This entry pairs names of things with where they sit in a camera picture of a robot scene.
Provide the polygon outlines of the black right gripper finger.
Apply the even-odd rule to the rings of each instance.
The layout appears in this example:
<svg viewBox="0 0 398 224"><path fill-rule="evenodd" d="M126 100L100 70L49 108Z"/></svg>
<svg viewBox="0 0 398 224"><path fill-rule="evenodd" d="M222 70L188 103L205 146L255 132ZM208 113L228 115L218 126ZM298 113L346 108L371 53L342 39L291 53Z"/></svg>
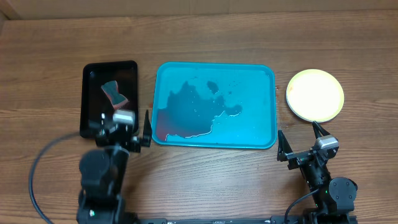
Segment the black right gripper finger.
<svg viewBox="0 0 398 224"><path fill-rule="evenodd" d="M328 136L330 133L326 131L318 122L312 122L313 131L315 134L315 138L318 139L320 137Z"/></svg>
<svg viewBox="0 0 398 224"><path fill-rule="evenodd" d="M292 154L292 148L290 147L290 144L288 140L286 139L283 131L280 129L277 132L278 134L278 156L287 156L288 154Z"/></svg>

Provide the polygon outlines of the yellow plate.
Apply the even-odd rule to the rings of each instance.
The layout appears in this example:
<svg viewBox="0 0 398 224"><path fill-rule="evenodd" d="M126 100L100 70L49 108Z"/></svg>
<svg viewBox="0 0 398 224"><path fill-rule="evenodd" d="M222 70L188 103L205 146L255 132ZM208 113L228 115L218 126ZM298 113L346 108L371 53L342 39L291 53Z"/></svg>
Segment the yellow plate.
<svg viewBox="0 0 398 224"><path fill-rule="evenodd" d="M330 73L307 69L294 75L286 89L286 102L299 118L324 123L343 109L345 94L339 81Z"/></svg>

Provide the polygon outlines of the orange green scrub sponge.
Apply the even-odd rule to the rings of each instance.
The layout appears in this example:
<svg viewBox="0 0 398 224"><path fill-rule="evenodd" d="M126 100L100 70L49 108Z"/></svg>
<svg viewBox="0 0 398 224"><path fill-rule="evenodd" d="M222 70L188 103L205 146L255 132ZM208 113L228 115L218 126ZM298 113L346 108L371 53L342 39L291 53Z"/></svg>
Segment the orange green scrub sponge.
<svg viewBox="0 0 398 224"><path fill-rule="evenodd" d="M115 110L118 110L129 102L124 95L120 94L119 86L116 80L105 83L101 86L101 89Z"/></svg>

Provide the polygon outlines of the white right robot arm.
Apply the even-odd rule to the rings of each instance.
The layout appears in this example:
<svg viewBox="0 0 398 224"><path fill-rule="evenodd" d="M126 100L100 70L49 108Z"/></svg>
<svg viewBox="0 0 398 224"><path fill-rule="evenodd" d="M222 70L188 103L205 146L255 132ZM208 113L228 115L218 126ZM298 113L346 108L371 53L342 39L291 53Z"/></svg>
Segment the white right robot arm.
<svg viewBox="0 0 398 224"><path fill-rule="evenodd" d="M300 169L310 192L292 202L286 209L282 223L354 224L358 220L349 213L354 210L358 185L349 178L330 175L327 162L336 156L339 141L318 122L312 122L314 145L307 151L294 153L282 130L278 130L277 160L288 162L288 169ZM303 211L301 216L289 213L298 203L312 197L315 208Z"/></svg>

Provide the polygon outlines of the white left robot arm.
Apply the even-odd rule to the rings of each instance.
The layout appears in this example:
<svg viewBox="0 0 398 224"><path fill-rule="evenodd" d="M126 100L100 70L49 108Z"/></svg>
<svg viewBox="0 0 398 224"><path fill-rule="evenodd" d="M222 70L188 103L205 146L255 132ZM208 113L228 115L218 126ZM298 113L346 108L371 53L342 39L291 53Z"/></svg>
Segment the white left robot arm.
<svg viewBox="0 0 398 224"><path fill-rule="evenodd" d="M142 137L134 134L133 111L116 110L101 115L95 134L97 149L85 153L79 163L81 192L76 220L79 224L139 223L136 213L126 212L121 188L129 155L149 147L152 128L146 111Z"/></svg>

